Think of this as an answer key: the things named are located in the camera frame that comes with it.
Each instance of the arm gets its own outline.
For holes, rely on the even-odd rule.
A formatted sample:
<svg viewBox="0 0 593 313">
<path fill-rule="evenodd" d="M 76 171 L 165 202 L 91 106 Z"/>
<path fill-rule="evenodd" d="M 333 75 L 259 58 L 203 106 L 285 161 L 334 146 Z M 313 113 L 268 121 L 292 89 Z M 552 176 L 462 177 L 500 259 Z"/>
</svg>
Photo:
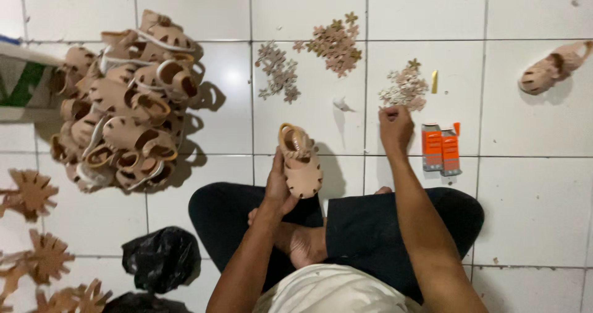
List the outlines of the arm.
<svg viewBox="0 0 593 313">
<path fill-rule="evenodd" d="M 407 159 L 414 130 L 404 106 L 379 112 L 396 187 L 400 232 L 426 305 L 434 312 L 487 312 L 465 275 L 455 242 Z"/>
<path fill-rule="evenodd" d="M 293 210 L 298 199 L 290 196 L 284 176 L 284 158 L 277 149 L 266 196 L 253 224 L 227 263 L 208 302 L 207 313 L 251 313 L 266 280 L 274 234 L 282 217 Z"/>
</svg>

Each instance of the white tile floor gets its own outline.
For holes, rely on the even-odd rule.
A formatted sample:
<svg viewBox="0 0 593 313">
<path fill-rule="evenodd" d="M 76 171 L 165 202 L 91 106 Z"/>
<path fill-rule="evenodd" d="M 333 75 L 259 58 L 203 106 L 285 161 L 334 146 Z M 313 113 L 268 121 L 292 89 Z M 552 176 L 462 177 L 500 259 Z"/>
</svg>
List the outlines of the white tile floor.
<svg viewBox="0 0 593 313">
<path fill-rule="evenodd" d="M 0 0 L 0 34 L 22 37 L 30 48 L 63 56 L 63 41 L 103 46 L 99 32 L 137 25 L 144 8 L 169 14 L 197 40 L 206 70 L 209 105 L 191 111 L 187 141 L 173 185 L 125 195 L 79 193 L 48 154 L 44 141 L 59 123 L 0 125 L 0 180 L 10 167 L 38 168 L 60 187 L 52 214 L 36 226 L 70 244 L 72 272 L 51 288 L 99 276 L 115 295 L 133 289 L 121 267 L 122 243 L 163 226 L 193 232 L 186 203 L 215 181 L 263 185 L 284 121 L 306 128 L 320 144 L 329 198 L 373 193 L 391 186 L 378 139 L 377 92 L 389 70 L 415 57 L 429 79 L 439 70 L 439 92 L 415 112 L 410 161 L 425 187 L 453 187 L 476 196 L 486 223 L 464 257 L 466 272 L 491 312 L 593 312 L 593 61 L 539 97 L 520 92 L 524 68 L 560 44 L 593 37 L 593 0 Z M 344 13 L 360 18 L 363 60 L 338 79 L 322 59 L 292 50 Z M 253 67 L 262 41 L 278 40 L 299 62 L 293 105 L 280 96 L 263 101 L 265 84 Z M 346 96 L 354 112 L 333 109 Z M 461 122 L 463 174 L 423 173 L 420 123 Z M 22 218 L 0 219 L 0 249 L 27 249 Z M 219 272 L 202 248 L 202 273 L 167 294 L 203 312 Z M 34 308 L 33 283 L 23 280 L 10 299 L 16 312 Z"/>
</svg>

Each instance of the knee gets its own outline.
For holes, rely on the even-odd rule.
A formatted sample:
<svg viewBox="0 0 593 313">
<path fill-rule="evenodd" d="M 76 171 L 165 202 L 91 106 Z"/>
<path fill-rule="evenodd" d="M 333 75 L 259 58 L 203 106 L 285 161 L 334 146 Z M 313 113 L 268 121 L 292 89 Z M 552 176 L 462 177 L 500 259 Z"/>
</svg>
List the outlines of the knee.
<svg viewBox="0 0 593 313">
<path fill-rule="evenodd" d="M 440 207 L 454 211 L 459 216 L 463 216 L 467 220 L 472 220 L 480 226 L 484 224 L 484 209 L 474 197 L 448 187 L 438 187 L 431 190 L 429 196 L 435 196 L 438 200 L 435 203 L 435 207 L 437 206 L 436 204 L 439 204 Z"/>
<path fill-rule="evenodd" d="M 189 199 L 189 215 L 192 220 L 205 214 L 205 209 L 212 204 L 213 199 L 225 189 L 226 182 L 216 182 L 205 185 L 196 190 Z"/>
</svg>

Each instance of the hand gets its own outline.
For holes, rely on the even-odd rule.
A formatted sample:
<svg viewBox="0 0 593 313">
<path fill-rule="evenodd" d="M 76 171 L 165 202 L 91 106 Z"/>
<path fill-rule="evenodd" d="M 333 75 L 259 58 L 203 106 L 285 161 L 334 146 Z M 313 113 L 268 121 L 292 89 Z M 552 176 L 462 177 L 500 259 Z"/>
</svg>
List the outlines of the hand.
<svg viewBox="0 0 593 313">
<path fill-rule="evenodd" d="M 380 108 L 381 141 L 388 157 L 405 157 L 414 122 L 406 106 Z"/>
<path fill-rule="evenodd" d="M 282 216 L 292 211 L 299 199 L 291 195 L 286 185 L 284 175 L 284 156 L 280 147 L 276 148 L 274 164 L 271 166 L 270 175 L 267 177 L 266 196 L 263 203 L 269 203 L 277 207 Z"/>
</svg>

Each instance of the black plastic bag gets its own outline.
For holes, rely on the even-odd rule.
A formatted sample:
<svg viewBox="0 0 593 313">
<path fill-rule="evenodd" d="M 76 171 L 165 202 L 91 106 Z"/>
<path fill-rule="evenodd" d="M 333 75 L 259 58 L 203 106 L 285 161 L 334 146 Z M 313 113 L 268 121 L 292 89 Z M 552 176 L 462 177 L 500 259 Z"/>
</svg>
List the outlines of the black plastic bag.
<svg viewBox="0 0 593 313">
<path fill-rule="evenodd" d="M 183 284 L 199 268 L 196 238 L 171 226 L 123 244 L 123 268 L 134 275 L 137 289 L 165 294 Z"/>
<path fill-rule="evenodd" d="M 128 292 L 107 303 L 103 313 L 191 313 L 182 302 L 159 299 L 154 294 Z"/>
</svg>

